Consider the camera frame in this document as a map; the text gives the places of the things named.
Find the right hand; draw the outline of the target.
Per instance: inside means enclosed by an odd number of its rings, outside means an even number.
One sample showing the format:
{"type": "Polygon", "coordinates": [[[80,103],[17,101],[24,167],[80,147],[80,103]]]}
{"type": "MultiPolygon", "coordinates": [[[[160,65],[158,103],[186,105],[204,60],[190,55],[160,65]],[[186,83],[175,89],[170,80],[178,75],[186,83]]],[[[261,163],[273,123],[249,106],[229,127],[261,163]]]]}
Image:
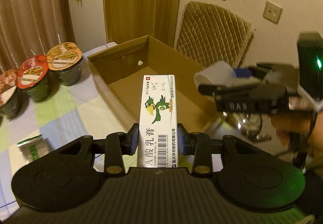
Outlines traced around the right hand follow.
{"type": "MultiPolygon", "coordinates": [[[[290,133],[308,135],[310,122],[311,114],[305,112],[282,112],[271,116],[277,137],[284,146],[290,142],[290,133]]],[[[308,147],[313,155],[309,168],[322,179],[322,112],[318,114],[315,127],[308,138],[308,147]]]]}

